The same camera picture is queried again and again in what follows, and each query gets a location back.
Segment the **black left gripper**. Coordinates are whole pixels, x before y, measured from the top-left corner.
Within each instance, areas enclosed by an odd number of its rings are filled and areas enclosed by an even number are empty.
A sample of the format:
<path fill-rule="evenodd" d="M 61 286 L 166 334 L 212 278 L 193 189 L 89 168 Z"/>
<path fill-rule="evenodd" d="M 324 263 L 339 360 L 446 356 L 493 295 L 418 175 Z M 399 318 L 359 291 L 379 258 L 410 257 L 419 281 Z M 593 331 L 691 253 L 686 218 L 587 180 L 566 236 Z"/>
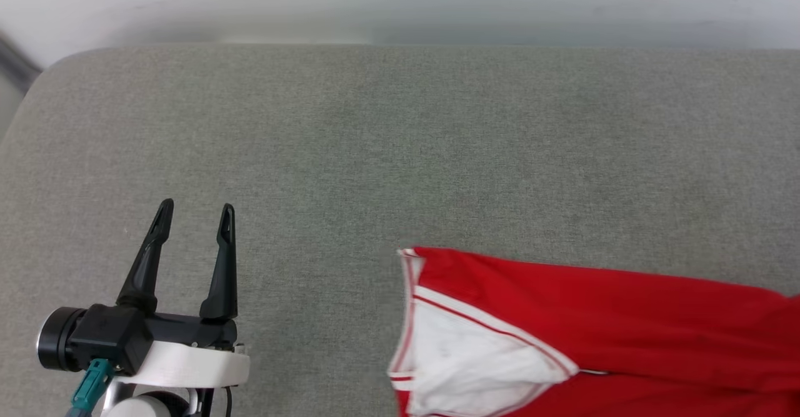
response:
<path fill-rule="evenodd" d="M 146 316 L 158 306 L 155 287 L 162 248 L 169 238 L 174 200 L 162 201 L 129 269 L 116 305 L 132 307 Z M 157 313 L 149 317 L 149 331 L 156 341 L 192 348 L 232 349 L 238 340 L 234 318 L 238 316 L 238 279 L 234 206 L 226 203 L 217 230 L 218 252 L 211 285 L 199 316 Z"/>

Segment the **red and white garment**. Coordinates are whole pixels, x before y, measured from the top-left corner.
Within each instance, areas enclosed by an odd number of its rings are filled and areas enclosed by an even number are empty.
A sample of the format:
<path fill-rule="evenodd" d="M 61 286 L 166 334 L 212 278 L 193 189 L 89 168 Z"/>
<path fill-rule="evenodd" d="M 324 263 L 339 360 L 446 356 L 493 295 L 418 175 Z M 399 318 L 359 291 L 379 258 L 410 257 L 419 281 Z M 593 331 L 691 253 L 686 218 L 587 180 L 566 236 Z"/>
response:
<path fill-rule="evenodd" d="M 398 253 L 398 417 L 800 417 L 800 295 Z"/>

